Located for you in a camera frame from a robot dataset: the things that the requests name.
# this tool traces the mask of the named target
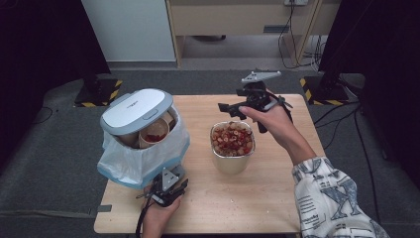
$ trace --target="white lid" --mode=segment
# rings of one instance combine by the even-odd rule
[[[111,103],[101,117],[102,128],[112,135],[127,135],[149,126],[172,105],[170,94],[147,88],[125,94]]]

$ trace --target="printed shirt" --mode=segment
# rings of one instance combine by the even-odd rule
[[[292,174],[303,238],[389,238],[359,208],[356,183],[327,158],[302,162]]]

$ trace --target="power outlet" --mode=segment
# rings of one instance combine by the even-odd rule
[[[308,0],[284,0],[284,5],[286,6],[306,6],[308,5]]]

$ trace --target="yellow and black tape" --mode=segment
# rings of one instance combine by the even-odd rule
[[[96,107],[96,106],[108,106],[111,104],[115,98],[117,97],[118,91],[120,90],[120,86],[123,83],[123,80],[115,80],[115,84],[112,85],[112,90],[110,90],[109,98],[106,101],[89,101],[86,100],[84,102],[80,102],[77,104],[74,104],[76,107]]]
[[[306,83],[305,78],[300,79],[300,85],[303,88],[303,92],[305,93],[306,100],[308,101],[309,105],[343,105],[347,104],[348,100],[315,100],[312,98],[311,90],[308,87],[308,84]]]

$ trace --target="white plastic bag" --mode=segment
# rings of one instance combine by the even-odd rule
[[[143,189],[163,168],[182,164],[190,143],[189,133],[173,104],[168,111],[176,121],[175,126],[162,142],[147,149],[125,146],[104,131],[105,151],[97,165],[98,172],[116,183]]]

